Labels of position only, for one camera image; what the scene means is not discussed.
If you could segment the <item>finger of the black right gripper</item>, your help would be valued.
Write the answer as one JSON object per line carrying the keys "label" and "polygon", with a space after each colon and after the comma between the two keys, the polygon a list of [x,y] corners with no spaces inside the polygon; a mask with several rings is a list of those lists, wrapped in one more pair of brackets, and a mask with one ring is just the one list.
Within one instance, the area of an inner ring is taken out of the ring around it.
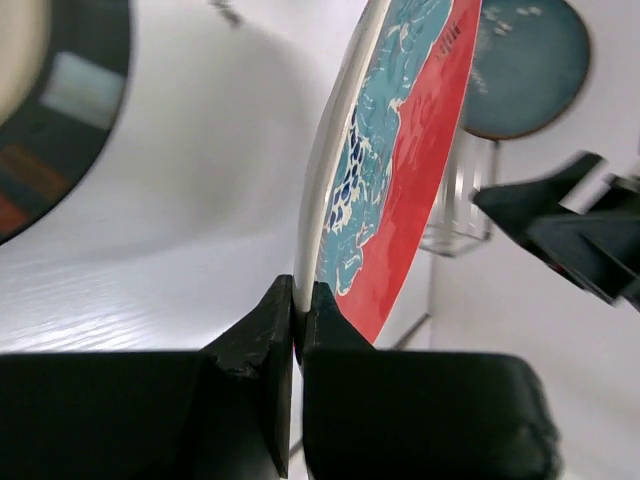
{"label": "finger of the black right gripper", "polygon": [[582,152],[536,180],[492,185],[472,203],[506,236],[555,273],[607,304],[639,306],[639,171],[611,175],[586,211],[564,199],[604,158]]}

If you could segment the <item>brown striped rim plate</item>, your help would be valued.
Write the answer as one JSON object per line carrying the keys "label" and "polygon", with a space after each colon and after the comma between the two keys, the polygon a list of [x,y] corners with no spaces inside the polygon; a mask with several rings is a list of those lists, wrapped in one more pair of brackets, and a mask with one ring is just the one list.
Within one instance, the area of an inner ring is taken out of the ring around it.
{"label": "brown striped rim plate", "polygon": [[125,97],[127,1],[1,4],[1,240],[54,209],[103,150]]}

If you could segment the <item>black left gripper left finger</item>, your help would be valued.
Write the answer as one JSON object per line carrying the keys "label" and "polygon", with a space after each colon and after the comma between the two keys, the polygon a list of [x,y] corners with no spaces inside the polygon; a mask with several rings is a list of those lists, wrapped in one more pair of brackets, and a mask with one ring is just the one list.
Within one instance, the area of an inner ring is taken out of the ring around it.
{"label": "black left gripper left finger", "polygon": [[2,477],[286,477],[291,290],[198,350],[3,355]]}

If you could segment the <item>dark teal blossom plate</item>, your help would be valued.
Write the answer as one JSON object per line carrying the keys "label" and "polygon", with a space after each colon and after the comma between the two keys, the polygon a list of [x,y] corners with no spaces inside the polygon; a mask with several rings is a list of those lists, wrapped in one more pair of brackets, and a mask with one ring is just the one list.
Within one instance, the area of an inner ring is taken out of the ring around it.
{"label": "dark teal blossom plate", "polygon": [[484,1],[464,129],[488,140],[534,134],[577,99],[592,57],[588,28],[566,1]]}

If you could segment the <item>red teal flower plate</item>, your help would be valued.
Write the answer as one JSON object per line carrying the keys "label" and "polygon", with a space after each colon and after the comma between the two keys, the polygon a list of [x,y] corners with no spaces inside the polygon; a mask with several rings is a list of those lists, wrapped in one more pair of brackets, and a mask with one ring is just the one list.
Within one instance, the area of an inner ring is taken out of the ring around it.
{"label": "red teal flower plate", "polygon": [[318,125],[294,261],[294,337],[327,292],[368,341],[405,283],[445,172],[478,1],[370,1]]}

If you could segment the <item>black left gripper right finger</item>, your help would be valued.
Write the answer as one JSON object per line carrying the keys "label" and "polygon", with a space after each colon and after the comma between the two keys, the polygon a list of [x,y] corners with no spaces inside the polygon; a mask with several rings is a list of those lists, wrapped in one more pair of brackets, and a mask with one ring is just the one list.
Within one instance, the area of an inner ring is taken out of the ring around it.
{"label": "black left gripper right finger", "polygon": [[303,448],[314,479],[556,479],[543,385],[499,353],[373,347],[315,285],[302,341]]}

